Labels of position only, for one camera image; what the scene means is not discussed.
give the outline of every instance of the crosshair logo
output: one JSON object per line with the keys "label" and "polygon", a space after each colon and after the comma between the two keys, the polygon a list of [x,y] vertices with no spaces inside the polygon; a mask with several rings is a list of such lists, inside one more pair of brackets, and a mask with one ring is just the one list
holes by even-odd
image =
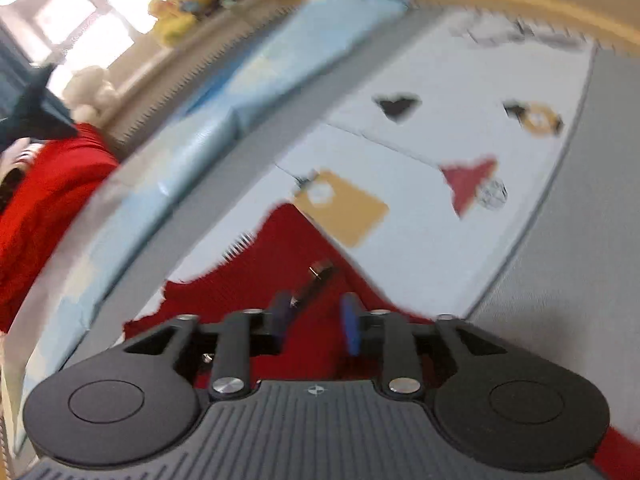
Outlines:
{"label": "crosshair logo", "polygon": [[317,397],[324,394],[326,389],[320,386],[320,384],[314,384],[312,387],[307,388],[306,391],[314,397]]}

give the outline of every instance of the dark blue star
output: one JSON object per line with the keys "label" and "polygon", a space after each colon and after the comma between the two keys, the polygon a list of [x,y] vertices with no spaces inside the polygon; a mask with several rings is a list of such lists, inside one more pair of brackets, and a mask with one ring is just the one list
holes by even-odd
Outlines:
{"label": "dark blue star", "polygon": [[0,153],[22,137],[46,140],[78,135],[71,119],[60,120],[43,108],[47,83],[55,69],[54,64],[37,69],[12,113],[0,121]]}

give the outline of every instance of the red object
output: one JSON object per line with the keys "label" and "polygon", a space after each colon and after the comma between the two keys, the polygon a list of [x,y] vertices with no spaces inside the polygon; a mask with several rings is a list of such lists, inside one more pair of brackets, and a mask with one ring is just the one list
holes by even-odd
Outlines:
{"label": "red object", "polygon": [[482,181],[494,174],[498,161],[491,157],[475,166],[443,166],[440,171],[453,191],[453,209],[461,217],[476,198]]}
{"label": "red object", "polygon": [[66,229],[118,162],[90,124],[50,140],[0,216],[0,330],[8,332]]}
{"label": "red object", "polygon": [[[126,337],[180,314],[197,314],[202,322],[220,322],[235,310],[265,308],[277,292],[300,290],[310,279],[308,268],[326,260],[340,272],[292,325],[281,355],[252,358],[252,380],[369,378],[376,372],[375,364],[347,355],[339,298],[345,292],[355,292],[368,310],[395,308],[382,300],[291,204],[276,208],[255,241],[229,263],[190,283],[168,282],[158,313],[128,322]],[[425,365],[428,374],[429,363]],[[200,378],[196,386],[206,386],[206,379]],[[639,460],[640,449],[613,429],[596,457],[597,465],[612,480],[640,480]]]}

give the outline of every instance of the wooden edge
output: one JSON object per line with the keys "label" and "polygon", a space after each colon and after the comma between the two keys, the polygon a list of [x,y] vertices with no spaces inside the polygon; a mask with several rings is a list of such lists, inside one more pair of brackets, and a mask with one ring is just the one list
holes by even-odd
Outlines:
{"label": "wooden edge", "polygon": [[523,18],[544,20],[552,25],[574,28],[612,46],[640,56],[640,30],[594,10],[563,0],[427,0],[439,4],[474,6],[499,10]]}

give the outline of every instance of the pillow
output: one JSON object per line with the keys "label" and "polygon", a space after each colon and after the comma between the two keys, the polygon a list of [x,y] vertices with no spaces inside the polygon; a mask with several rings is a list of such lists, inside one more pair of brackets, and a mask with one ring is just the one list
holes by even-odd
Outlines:
{"label": "pillow", "polygon": [[66,229],[117,165],[89,124],[38,154],[0,216],[0,331],[9,330]]}
{"label": "pillow", "polygon": [[67,139],[77,135],[70,119],[60,120],[43,108],[47,83],[55,69],[54,64],[37,69],[11,115],[0,120],[0,152],[22,137],[44,140]]}

